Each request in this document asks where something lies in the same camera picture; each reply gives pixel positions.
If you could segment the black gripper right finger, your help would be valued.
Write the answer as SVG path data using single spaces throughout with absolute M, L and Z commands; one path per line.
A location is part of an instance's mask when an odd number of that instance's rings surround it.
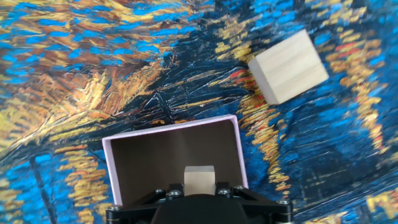
M 288 224 L 294 222 L 293 204 L 289 199 L 272 201 L 243 185 L 232 187 L 228 182 L 216 183 L 216 196 L 236 202 L 244 218 L 262 217 L 264 223 Z

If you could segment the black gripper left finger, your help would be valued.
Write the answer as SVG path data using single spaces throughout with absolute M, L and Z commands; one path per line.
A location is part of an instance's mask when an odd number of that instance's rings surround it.
M 140 218 L 153 217 L 163 203 L 183 196 L 183 184 L 170 184 L 168 189 L 156 189 L 130 205 L 108 207 L 106 224 L 134 223 Z

